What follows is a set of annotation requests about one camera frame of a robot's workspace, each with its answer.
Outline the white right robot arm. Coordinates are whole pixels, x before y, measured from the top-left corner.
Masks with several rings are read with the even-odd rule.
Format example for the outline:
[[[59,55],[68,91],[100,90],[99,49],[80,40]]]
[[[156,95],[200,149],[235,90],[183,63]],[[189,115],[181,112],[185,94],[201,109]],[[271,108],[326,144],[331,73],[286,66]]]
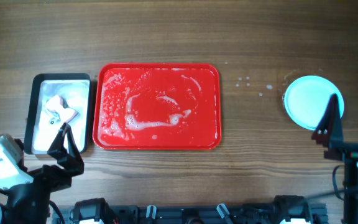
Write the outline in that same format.
[[[312,140],[326,147],[324,158],[341,162],[344,168],[343,188],[333,183],[333,190],[307,197],[277,195],[269,203],[245,203],[228,207],[156,207],[149,205],[110,206],[103,198],[78,202],[64,214],[56,213],[54,223],[327,223],[325,204],[314,199],[335,196],[343,201],[342,223],[358,223],[358,143],[343,140],[339,97],[329,97],[326,111],[314,130]]]

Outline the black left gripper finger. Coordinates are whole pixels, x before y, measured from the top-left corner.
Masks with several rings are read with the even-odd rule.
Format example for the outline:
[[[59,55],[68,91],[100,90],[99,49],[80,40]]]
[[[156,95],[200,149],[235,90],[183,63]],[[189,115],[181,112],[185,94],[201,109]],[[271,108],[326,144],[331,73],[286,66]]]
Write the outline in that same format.
[[[58,130],[55,139],[52,141],[47,154],[52,156],[54,159],[61,159],[67,154],[67,150],[64,148],[64,141],[66,135],[66,123],[63,123],[61,128]]]
[[[66,125],[66,137],[68,141],[68,153],[69,155],[71,155],[72,158],[74,158],[75,161],[77,162],[81,161],[81,156],[75,144],[71,126],[68,123],[66,123],[65,125]]]

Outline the pink green sponge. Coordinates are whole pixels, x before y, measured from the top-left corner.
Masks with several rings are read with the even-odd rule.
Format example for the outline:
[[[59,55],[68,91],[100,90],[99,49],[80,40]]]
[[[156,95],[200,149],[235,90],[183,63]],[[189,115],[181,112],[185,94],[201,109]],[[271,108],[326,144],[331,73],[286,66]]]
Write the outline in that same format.
[[[49,123],[68,123],[78,112],[72,108],[64,106],[64,100],[61,96],[55,95],[49,99],[45,104],[45,110],[50,116]]]

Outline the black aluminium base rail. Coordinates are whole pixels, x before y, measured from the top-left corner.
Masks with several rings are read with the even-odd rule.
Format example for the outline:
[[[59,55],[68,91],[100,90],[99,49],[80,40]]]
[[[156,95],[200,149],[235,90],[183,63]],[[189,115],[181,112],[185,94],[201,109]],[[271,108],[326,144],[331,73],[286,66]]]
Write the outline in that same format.
[[[324,203],[304,203],[279,219],[282,208],[279,202],[237,206],[222,203],[196,207],[111,206],[99,212],[95,205],[81,204],[60,209],[52,216],[52,223],[329,223]]]

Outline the light blue plate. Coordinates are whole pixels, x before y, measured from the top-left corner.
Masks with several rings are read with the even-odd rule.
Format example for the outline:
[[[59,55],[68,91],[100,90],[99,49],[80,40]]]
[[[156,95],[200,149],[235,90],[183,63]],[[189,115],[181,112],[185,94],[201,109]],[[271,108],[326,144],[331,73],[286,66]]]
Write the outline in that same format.
[[[342,117],[344,98],[339,88],[331,81],[316,75],[303,76],[291,82],[283,95],[283,105],[297,125],[315,130],[333,94],[338,97],[339,113]]]

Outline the red plastic tray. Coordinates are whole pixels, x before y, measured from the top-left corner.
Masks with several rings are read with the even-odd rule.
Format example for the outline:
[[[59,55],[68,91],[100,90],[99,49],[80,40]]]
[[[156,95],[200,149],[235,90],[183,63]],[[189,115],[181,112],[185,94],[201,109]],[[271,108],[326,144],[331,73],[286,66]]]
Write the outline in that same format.
[[[223,135],[218,69],[208,63],[109,63],[99,73],[93,141],[112,150],[215,148]]]

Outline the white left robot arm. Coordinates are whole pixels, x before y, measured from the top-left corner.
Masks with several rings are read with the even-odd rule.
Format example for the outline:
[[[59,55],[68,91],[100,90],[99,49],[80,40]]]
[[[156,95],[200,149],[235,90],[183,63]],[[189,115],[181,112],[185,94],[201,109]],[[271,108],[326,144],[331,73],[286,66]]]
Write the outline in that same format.
[[[45,223],[53,192],[71,187],[72,178],[84,173],[84,162],[75,144],[71,127],[64,123],[58,130],[47,154],[56,159],[29,171],[24,165],[24,143],[9,134],[0,135],[0,223]]]

